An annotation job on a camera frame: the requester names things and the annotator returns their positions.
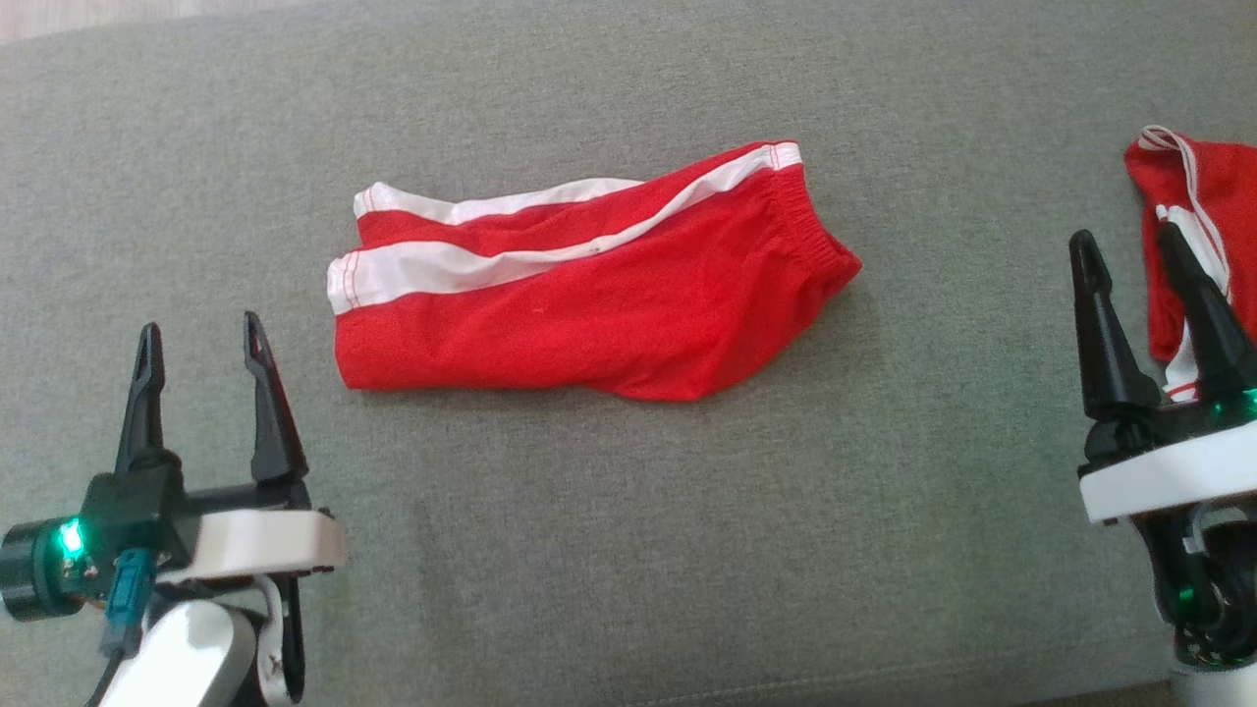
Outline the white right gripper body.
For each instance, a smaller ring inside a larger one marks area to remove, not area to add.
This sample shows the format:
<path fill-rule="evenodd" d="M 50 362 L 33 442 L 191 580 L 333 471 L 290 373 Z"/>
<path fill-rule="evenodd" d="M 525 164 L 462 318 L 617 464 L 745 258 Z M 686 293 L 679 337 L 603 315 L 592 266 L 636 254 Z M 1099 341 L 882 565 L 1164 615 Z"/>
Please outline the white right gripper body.
<path fill-rule="evenodd" d="M 1095 421 L 1080 493 L 1092 523 L 1197 503 L 1254 501 L 1254 392 Z"/>

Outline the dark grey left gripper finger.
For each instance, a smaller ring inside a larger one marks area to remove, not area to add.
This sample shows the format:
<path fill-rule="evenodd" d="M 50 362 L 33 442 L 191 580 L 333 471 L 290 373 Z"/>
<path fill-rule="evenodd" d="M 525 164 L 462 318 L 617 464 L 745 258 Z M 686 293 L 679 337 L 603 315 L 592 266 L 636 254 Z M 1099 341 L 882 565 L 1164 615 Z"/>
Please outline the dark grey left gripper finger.
<path fill-rule="evenodd" d="M 260 317 L 244 315 L 246 371 L 254 377 L 255 433 L 251 479 L 260 486 L 292 484 L 308 474 L 300 431 Z"/>
<path fill-rule="evenodd" d="M 162 469 L 184 474 L 184 462 L 165 447 L 161 398 L 166 384 L 163 343 L 157 323 L 140 328 L 134 369 L 129 379 L 114 473 Z"/>

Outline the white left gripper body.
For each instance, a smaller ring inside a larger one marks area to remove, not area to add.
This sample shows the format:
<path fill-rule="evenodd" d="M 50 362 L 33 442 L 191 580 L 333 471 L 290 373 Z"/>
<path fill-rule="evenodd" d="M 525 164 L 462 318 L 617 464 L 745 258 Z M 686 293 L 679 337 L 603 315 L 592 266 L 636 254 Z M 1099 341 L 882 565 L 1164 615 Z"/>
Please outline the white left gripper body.
<path fill-rule="evenodd" d="M 326 572 L 346 564 L 344 525 L 310 504 L 304 482 L 202 489 L 190 502 L 200 520 L 191 564 L 165 570 L 162 582 Z"/>

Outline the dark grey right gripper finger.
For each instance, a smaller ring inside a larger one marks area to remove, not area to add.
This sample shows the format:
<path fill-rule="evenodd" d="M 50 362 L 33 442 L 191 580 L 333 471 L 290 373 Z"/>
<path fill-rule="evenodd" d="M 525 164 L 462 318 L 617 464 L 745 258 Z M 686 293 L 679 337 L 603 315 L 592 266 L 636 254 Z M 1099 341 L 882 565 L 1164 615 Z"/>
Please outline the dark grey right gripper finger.
<path fill-rule="evenodd" d="M 1190 348 L 1197 359 L 1197 399 L 1199 403 L 1226 403 L 1254 390 L 1254 343 L 1221 287 L 1190 250 L 1177 224 L 1163 224 L 1156 243 L 1189 328 Z"/>
<path fill-rule="evenodd" d="M 1112 274 L 1090 230 L 1068 238 L 1084 413 L 1094 421 L 1158 408 L 1161 392 L 1145 375 L 1112 304 Z"/>

